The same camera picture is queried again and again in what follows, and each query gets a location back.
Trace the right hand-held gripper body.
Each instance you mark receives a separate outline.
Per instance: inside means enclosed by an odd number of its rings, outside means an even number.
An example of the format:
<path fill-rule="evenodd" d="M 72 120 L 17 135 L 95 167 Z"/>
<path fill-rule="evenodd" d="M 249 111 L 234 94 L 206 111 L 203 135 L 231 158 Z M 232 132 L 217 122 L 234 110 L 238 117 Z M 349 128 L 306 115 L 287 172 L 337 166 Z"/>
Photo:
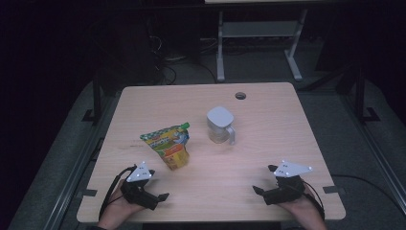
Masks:
<path fill-rule="evenodd" d="M 277 188 L 264 192 L 262 197 L 265 203 L 279 204 L 301 197 L 305 191 L 301 175 L 312 171 L 313 168 L 310 166 L 282 160 L 277 170 L 272 172 L 277 180 Z"/>

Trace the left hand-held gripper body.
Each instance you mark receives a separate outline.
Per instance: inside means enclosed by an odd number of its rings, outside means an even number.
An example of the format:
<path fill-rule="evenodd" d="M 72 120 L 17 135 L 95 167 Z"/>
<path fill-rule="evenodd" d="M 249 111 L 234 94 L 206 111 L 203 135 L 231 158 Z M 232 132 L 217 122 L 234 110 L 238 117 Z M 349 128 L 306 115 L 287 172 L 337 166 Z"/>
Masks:
<path fill-rule="evenodd" d="M 131 204 L 138 204 L 144 208 L 154 210 L 160 201 L 156 195 L 152 195 L 145 190 L 145 186 L 151 178 L 149 177 L 149 168 L 146 162 L 136 166 L 124 180 L 121 187 L 124 198 Z"/>

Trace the yellow green spouted refill pouch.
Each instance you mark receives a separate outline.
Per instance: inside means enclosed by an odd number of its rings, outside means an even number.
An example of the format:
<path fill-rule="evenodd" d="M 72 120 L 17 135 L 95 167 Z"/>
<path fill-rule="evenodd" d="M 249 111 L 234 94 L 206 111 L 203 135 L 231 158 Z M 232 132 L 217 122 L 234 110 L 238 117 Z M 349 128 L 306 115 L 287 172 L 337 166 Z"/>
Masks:
<path fill-rule="evenodd" d="M 190 139 L 189 123 L 171 126 L 142 134 L 140 139 L 152 148 L 172 170 L 180 169 L 189 162 L 186 144 Z"/>

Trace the person's right hand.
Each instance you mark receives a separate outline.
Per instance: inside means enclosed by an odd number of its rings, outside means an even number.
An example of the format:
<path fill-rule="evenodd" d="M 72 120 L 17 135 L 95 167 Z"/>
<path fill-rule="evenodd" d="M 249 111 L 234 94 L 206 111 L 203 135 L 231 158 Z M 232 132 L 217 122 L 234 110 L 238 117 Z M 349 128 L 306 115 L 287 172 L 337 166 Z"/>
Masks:
<path fill-rule="evenodd" d="M 323 220 L 315 205 L 304 195 L 294 201 L 279 203 L 279 206 L 290 213 L 297 221 L 300 219 Z"/>

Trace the person's left hand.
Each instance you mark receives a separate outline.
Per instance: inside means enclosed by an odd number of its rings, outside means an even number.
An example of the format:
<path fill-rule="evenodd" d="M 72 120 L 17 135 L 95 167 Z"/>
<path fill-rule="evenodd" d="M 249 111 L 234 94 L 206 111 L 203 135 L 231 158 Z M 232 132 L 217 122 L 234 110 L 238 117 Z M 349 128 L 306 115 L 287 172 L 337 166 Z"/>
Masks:
<path fill-rule="evenodd" d="M 101 216 L 101 220 L 107 220 L 110 223 L 120 223 L 126 221 L 134 214 L 143 211 L 144 207 L 138 204 L 131 204 L 125 198 L 121 191 L 124 180 L 121 179 L 117 188 L 107 201 L 107 206 Z"/>

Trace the black metal stand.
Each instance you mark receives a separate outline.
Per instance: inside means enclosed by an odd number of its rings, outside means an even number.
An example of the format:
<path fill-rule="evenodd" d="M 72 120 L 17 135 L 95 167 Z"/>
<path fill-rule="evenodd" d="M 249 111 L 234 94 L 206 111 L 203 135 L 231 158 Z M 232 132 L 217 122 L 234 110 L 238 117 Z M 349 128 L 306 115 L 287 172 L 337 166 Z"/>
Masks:
<path fill-rule="evenodd" d="M 343 68 L 342 78 L 335 90 L 340 95 L 353 96 L 353 111 L 356 119 L 361 123 L 378 122 L 380 118 L 372 107 L 365 107 L 365 75 L 359 64 L 349 64 Z"/>
<path fill-rule="evenodd" d="M 96 126 L 102 118 L 102 74 L 97 72 L 92 81 L 93 107 L 87 109 L 82 117 L 83 122 Z"/>

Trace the aluminium floor rail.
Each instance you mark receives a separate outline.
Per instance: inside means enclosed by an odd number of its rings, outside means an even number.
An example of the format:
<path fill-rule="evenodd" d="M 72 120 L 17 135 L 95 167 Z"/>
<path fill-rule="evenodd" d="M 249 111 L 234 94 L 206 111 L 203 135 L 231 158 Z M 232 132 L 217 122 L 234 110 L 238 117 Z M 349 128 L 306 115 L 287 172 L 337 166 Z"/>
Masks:
<path fill-rule="evenodd" d="M 69 118 L 68 125 L 63 127 L 65 134 L 57 137 L 56 150 L 52 150 L 54 157 L 51 160 L 53 180 L 58 182 L 55 204 L 43 230 L 59 230 L 70 213 L 70 206 L 74 204 L 73 223 L 76 224 L 76 209 L 78 203 L 75 197 L 78 191 L 87 189 L 90 174 L 102 148 L 102 143 L 113 113 L 118 103 L 119 96 L 102 96 L 101 120 L 96 126 L 91 122 L 83 122 L 82 117 L 87 109 L 93 107 L 93 96 L 90 105 L 81 111 L 74 111 L 75 120 Z"/>
<path fill-rule="evenodd" d="M 370 148 L 376 164 L 395 198 L 395 205 L 400 212 L 406 216 L 406 188 L 401 184 L 401 181 L 386 158 L 383 149 L 379 147 L 377 141 L 367 127 L 367 123 L 380 122 L 380 118 L 372 107 L 366 108 L 367 116 L 361 115 L 358 117 L 356 106 L 351 104 L 351 101 L 347 96 L 340 96 L 340 101 Z"/>

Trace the white metal desk frame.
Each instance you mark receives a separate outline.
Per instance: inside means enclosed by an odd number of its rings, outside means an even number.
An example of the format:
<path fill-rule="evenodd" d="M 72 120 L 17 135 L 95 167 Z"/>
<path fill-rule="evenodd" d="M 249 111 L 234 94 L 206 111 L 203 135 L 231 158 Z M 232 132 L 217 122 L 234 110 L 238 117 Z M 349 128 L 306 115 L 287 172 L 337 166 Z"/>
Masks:
<path fill-rule="evenodd" d="M 295 81 L 302 81 L 303 76 L 295 60 L 295 53 L 305 27 L 305 20 L 311 5 L 326 3 L 327 0 L 204 0 L 207 6 L 220 7 L 217 23 L 217 52 L 216 52 L 216 80 L 224 82 L 224 54 L 225 38 L 250 37 L 289 37 L 293 41 L 284 50 L 285 60 Z M 260 21 L 227 21 L 224 19 L 226 7 L 254 7 L 256 4 L 265 7 L 281 7 L 291 5 L 298 7 L 300 15 L 296 20 L 260 20 Z"/>

